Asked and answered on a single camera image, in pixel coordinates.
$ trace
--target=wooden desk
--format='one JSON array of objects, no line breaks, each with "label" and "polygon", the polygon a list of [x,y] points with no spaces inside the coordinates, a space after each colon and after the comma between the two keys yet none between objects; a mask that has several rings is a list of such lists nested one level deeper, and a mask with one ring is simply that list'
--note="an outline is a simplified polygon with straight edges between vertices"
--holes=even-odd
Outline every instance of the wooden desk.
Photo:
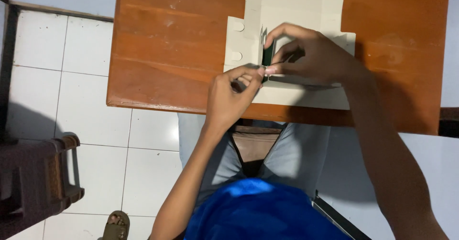
[{"label": "wooden desk", "polygon": [[[245,0],[117,0],[107,105],[204,114],[227,16]],[[436,135],[448,0],[344,0],[341,31],[376,73],[399,131]],[[243,118],[352,126],[349,111],[252,104]]]}]

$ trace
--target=hand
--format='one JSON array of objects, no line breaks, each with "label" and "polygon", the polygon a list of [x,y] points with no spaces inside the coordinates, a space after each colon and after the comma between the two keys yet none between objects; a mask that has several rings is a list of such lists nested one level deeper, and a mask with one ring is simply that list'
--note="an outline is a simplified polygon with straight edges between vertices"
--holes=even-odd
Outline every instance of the hand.
[{"label": "hand", "polygon": [[[263,76],[262,67],[254,69],[245,66],[216,76],[209,86],[205,127],[222,134],[227,131],[249,107],[261,87]],[[235,92],[231,87],[235,79],[247,86],[242,93]]]},{"label": "hand", "polygon": [[293,74],[320,82],[339,82],[346,86],[357,78],[371,74],[359,61],[322,33],[301,26],[283,23],[266,37],[268,48],[281,35],[294,37],[273,56],[273,65],[266,74]]}]

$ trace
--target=white cardboard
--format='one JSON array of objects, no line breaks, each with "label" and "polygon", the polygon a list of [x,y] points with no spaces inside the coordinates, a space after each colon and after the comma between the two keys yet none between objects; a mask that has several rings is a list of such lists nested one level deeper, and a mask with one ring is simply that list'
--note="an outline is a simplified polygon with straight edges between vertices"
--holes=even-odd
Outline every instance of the white cardboard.
[{"label": "white cardboard", "polygon": [[[260,65],[264,36],[283,22],[320,31],[353,55],[355,34],[341,32],[342,3],[343,0],[246,0],[244,20],[228,17],[224,71],[241,65]],[[242,32],[234,31],[235,22],[244,24]],[[277,52],[290,41],[288,37],[277,39],[274,51]],[[240,52],[241,60],[232,60],[233,52]],[[304,85],[319,83],[304,78],[275,80],[265,82],[253,102],[349,109],[346,94],[339,84],[333,84],[334,88],[331,89],[311,90],[311,87]]]}]

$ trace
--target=white tile floor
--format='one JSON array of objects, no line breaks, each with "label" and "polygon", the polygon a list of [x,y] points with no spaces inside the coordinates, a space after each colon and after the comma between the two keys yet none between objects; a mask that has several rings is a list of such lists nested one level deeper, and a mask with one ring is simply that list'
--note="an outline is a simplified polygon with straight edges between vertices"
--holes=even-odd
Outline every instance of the white tile floor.
[{"label": "white tile floor", "polygon": [[175,113],[107,107],[113,24],[23,11],[18,21],[7,129],[21,142],[78,135],[83,199],[11,240],[96,240],[114,210],[130,239],[147,239],[179,176]]}]

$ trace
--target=light gray jeans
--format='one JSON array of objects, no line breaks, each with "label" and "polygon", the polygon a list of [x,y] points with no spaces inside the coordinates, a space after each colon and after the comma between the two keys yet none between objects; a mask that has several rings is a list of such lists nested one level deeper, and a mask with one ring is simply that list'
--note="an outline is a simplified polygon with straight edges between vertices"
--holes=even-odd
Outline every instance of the light gray jeans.
[{"label": "light gray jeans", "polygon": [[[205,115],[179,116],[180,160],[185,167],[199,138]],[[302,189],[315,197],[318,177],[327,153],[329,126],[289,123],[279,135],[262,164],[258,177]],[[218,188],[246,178],[237,152],[225,133],[215,148],[204,173],[196,207]]]}]

